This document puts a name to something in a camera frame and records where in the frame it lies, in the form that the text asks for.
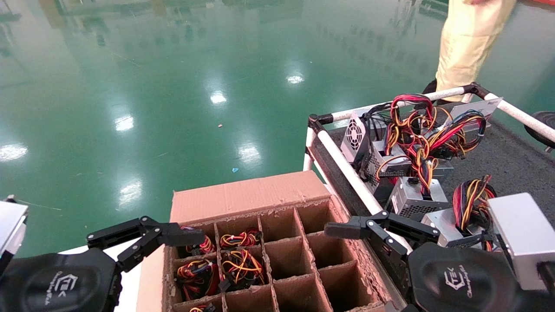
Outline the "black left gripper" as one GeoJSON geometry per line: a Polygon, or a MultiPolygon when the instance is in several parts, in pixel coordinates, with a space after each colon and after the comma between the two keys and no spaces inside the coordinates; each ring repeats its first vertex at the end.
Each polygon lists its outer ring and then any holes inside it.
{"type": "Polygon", "coordinates": [[[121,269],[102,250],[138,239],[159,225],[150,217],[140,217],[90,233],[90,249],[83,253],[46,253],[12,260],[1,276],[0,309],[112,312],[122,289],[121,269]]]}

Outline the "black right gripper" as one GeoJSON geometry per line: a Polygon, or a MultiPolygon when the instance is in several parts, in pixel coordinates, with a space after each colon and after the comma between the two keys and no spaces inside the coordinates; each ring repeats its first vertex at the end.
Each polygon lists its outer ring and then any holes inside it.
{"type": "Polygon", "coordinates": [[[440,231],[410,218],[382,211],[353,216],[346,223],[327,222],[325,235],[369,239],[391,261],[407,261],[414,304],[423,312],[539,312],[541,293],[525,291],[504,256],[477,249],[436,244],[440,231]],[[392,234],[426,242],[408,256],[392,234]]]}

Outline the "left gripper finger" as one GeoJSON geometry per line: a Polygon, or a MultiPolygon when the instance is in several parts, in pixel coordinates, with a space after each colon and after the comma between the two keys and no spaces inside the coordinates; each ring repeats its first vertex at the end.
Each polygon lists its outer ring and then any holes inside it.
{"type": "Polygon", "coordinates": [[[119,253],[117,267],[119,272],[128,273],[154,253],[159,247],[183,247],[200,245],[206,235],[201,229],[181,229],[178,223],[139,222],[137,226],[139,239],[123,252],[119,253]]]}

